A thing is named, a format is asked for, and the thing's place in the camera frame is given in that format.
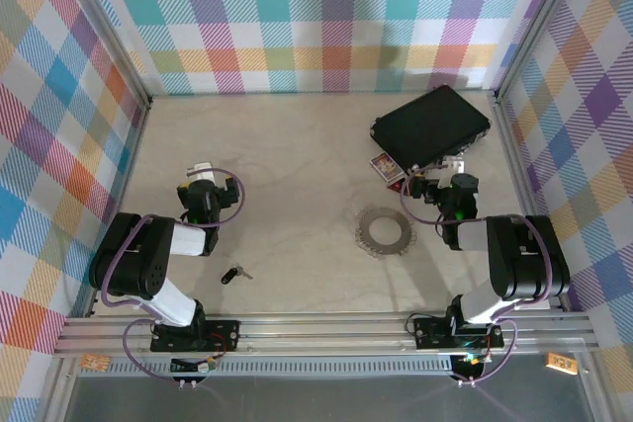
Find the metal disc keyring with rings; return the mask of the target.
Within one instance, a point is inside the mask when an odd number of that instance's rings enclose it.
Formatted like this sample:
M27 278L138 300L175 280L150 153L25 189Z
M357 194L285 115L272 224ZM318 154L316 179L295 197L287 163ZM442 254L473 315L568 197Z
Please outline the metal disc keyring with rings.
M371 234L372 223L381 218L392 220L400 229L400 237L392 243L381 243ZM366 208L357 215L355 239L358 246L368 254L381 258L383 256L404 255L415 243L416 232L409 219L400 211L391 208Z

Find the aluminium side rail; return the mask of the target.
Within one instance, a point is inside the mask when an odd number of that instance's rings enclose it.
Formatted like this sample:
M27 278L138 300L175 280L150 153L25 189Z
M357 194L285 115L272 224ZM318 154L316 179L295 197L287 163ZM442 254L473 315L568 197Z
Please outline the aluminium side rail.
M523 168L520 149L512 134L510 122L503 103L494 92L490 95L490 102L492 115L497 127L498 136L503 148L519 207L524 214L540 214L527 172Z
M148 116L152 110L152 105L153 105L153 99L149 98L149 104L145 107L145 109L143 110L141 116L140 116L140 120L139 120L139 125L138 125L138 130L136 133L136 138L135 141L133 143L133 147L131 150L131 154L130 154L130 159L129 162L127 164L126 170L125 170L125 174L123 175L123 183L122 183L122 187L121 187L121 193L118 196L117 200L116 200L116 205L113 211L113 214L111 216L111 218L114 218L114 215L118 212L122 210L122 206L125 200L125 196L127 193L127 188L129 186L131 177L133 175L134 169L135 169L135 165L136 165L136 159L138 156L138 150L141 147L142 144L142 139L143 139L143 135L144 135L144 131L146 129L146 125L147 125L147 120L148 120ZM84 301L84 305L81 309L81 312L79 314L80 317L91 317L94 314L94 310L93 307L95 305L95 303L98 301L98 297L97 297L97 291L94 289L90 289L88 291L88 294L85 298Z

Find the aluminium frame post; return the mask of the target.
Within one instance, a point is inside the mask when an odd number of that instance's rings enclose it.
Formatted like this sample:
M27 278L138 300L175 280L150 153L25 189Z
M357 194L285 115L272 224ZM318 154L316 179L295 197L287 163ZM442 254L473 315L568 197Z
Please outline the aluminium frame post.
M502 101L519 78L562 0L518 0L501 35L482 87Z
M152 97L137 73L132 59L124 48L100 0L78 0L78 2L85 11L85 16L91 23L94 31L113 56L114 62L120 69L127 84L131 87L136 98L142 103L146 111L150 110Z

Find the long aluminium mounting rail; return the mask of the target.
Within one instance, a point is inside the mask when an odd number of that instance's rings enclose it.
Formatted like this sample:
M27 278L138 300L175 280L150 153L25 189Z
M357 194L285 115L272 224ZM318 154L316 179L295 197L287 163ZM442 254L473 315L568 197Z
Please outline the long aluminium mounting rail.
M213 337L219 351L235 357L254 356L392 356L425 352L465 355L508 349L517 354L591 352L597 338L583 313L519 311L497 331L502 343L469 343L450 347L434 338L422 349L418 331L403 313L264 313L236 317L239 325L225 337ZM131 315L70 318L54 349L58 358L85 354L121 356L126 349L138 357L151 356L155 341L148 323Z

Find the key with black fob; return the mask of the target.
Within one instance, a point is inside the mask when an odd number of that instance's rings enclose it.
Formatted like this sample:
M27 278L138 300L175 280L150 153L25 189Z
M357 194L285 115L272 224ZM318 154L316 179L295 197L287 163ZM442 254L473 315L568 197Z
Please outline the key with black fob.
M228 285L236 277L245 277L248 280L252 280L253 277L248 274L241 266L235 265L226 271L221 277L221 283Z

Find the orange paper tag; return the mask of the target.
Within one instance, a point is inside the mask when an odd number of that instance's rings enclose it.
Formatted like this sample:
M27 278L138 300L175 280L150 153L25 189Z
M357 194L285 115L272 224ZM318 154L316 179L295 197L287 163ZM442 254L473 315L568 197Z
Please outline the orange paper tag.
M553 352L547 355L546 367L570 376L579 373L579 364L575 358Z
M84 354L79 362L79 367L90 372L105 372L109 369L111 358L106 355Z

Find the purple card box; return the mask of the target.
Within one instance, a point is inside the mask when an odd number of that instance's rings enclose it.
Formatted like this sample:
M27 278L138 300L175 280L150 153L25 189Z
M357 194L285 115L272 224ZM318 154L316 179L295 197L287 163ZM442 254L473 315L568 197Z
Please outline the purple card box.
M402 168L387 152L382 152L373 157L370 160L370 164L386 183L399 181L404 175Z

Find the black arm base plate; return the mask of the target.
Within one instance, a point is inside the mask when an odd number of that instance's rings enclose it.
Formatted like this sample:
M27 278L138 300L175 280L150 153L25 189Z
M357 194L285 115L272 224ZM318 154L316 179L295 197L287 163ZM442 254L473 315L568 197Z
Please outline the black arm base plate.
M502 330L498 325L459 325L455 318L423 317L413 321L413 330L418 350L486 350L504 346Z
M239 339L237 320L204 320L189 327L154 325L152 353L234 352Z

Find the black hard case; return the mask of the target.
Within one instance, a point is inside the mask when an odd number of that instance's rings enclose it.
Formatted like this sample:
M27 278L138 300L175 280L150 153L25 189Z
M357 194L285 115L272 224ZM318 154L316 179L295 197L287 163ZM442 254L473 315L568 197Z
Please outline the black hard case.
M448 85L377 118L373 140L406 172L457 155L484 137L490 120Z

